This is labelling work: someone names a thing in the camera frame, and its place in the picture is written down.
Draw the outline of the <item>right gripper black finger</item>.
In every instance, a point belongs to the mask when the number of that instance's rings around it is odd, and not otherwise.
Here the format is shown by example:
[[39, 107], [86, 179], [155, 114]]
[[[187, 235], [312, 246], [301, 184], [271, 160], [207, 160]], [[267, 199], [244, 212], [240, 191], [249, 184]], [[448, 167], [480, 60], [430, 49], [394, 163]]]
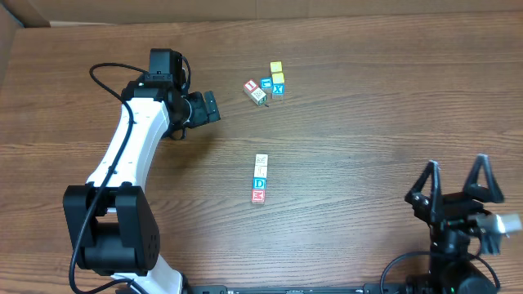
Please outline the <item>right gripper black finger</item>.
[[463, 192], [470, 198], [482, 203], [503, 203], [502, 190], [494, 177], [487, 154], [478, 154], [472, 165]]
[[413, 208], [414, 215], [427, 224], [437, 224], [444, 219], [440, 169], [430, 160], [420, 177], [405, 195], [405, 201]]

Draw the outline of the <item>plain K wooden block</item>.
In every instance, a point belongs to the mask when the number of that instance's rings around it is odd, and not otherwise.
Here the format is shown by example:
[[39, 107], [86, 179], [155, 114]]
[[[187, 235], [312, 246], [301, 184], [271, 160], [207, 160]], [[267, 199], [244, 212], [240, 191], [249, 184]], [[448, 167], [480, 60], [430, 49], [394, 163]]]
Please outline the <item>plain K wooden block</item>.
[[255, 165], [266, 167], [268, 165], [268, 155], [267, 154], [257, 154], [255, 157]]

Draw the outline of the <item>blue P wooden block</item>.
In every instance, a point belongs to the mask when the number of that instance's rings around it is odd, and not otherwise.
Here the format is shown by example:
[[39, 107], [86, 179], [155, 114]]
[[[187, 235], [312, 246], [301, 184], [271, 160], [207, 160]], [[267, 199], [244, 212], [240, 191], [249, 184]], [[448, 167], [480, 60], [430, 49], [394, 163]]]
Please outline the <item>blue P wooden block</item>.
[[254, 167], [253, 176], [255, 178], [267, 178], [267, 171], [268, 171], [267, 166], [256, 165]]

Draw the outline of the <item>blue D wooden block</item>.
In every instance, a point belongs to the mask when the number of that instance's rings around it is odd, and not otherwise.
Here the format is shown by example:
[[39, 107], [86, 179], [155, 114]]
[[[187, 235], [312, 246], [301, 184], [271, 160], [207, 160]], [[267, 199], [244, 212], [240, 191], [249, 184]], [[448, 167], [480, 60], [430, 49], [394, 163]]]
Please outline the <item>blue D wooden block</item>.
[[253, 189], [266, 189], [266, 178], [254, 177], [253, 178]]

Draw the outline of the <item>red M wooden block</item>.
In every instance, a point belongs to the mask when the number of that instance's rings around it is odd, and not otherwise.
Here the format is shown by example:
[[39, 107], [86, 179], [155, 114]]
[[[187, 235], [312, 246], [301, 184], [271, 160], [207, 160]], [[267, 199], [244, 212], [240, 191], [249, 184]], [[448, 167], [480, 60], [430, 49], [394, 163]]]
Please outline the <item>red M wooden block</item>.
[[253, 189], [251, 201], [255, 204], [264, 204], [266, 201], [266, 191], [264, 189]]

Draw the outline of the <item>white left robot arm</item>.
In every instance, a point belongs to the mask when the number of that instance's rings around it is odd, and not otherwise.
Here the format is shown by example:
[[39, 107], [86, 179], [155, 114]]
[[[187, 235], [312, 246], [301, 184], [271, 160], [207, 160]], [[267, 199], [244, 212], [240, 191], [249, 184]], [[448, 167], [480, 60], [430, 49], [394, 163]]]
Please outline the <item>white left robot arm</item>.
[[124, 283], [135, 293], [186, 293], [185, 277], [160, 254], [160, 232], [145, 197], [159, 142], [176, 131], [219, 120], [212, 92], [187, 93], [172, 82], [131, 81], [120, 96], [121, 118], [105, 156], [84, 185], [69, 186], [63, 208], [77, 268], [110, 276], [101, 292]]

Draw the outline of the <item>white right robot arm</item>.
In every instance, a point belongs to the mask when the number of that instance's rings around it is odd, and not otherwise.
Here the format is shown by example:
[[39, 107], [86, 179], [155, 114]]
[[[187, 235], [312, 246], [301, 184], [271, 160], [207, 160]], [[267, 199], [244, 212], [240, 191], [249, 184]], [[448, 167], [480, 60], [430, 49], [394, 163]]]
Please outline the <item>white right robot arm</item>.
[[495, 274], [486, 277], [473, 261], [500, 253], [499, 217], [484, 208], [503, 203], [489, 157], [478, 154], [460, 192], [442, 194], [438, 162], [430, 161], [405, 201], [430, 230], [429, 270], [405, 280], [404, 293], [496, 293]]

